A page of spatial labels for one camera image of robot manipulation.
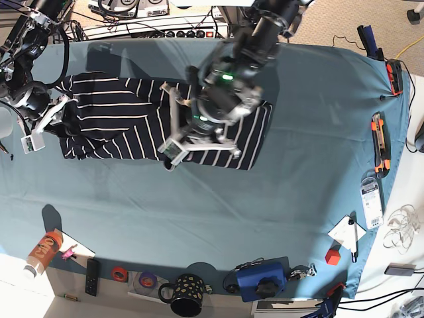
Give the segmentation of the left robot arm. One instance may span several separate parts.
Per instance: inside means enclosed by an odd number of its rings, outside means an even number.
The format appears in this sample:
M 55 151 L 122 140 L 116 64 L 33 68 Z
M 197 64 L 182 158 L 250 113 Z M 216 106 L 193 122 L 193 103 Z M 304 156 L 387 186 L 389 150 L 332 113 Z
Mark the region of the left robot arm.
M 225 127 L 239 125 L 257 114 L 262 88 L 255 76 L 279 50 L 278 37 L 291 38 L 310 6 L 310 1 L 256 1 L 256 26 L 244 27 L 233 39 L 219 43 L 202 78 L 195 66 L 187 68 L 191 86 L 188 99 L 163 83 L 169 95 L 170 135 L 158 148 L 166 156 L 164 167 L 172 171 L 192 152 L 227 151 L 231 160 L 242 162 L 245 151 L 226 137 Z

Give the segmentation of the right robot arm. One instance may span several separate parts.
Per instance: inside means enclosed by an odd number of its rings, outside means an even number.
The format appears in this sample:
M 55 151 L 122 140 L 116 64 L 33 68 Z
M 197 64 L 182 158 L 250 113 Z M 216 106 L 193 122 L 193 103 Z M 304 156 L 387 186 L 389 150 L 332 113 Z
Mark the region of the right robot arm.
M 21 144 L 24 153 L 36 152 L 45 147 L 43 132 L 66 134 L 65 108 L 75 99 L 61 95 L 52 99 L 50 93 L 65 79 L 70 57 L 70 41 L 62 23 L 73 1 L 32 1 L 24 6 L 25 12 L 17 19 L 9 36 L 1 46 L 1 104 L 17 114 L 23 132 Z M 64 43 L 62 71 L 52 83 L 34 80 L 31 70 L 34 61 L 44 52 L 49 38 L 59 35 Z

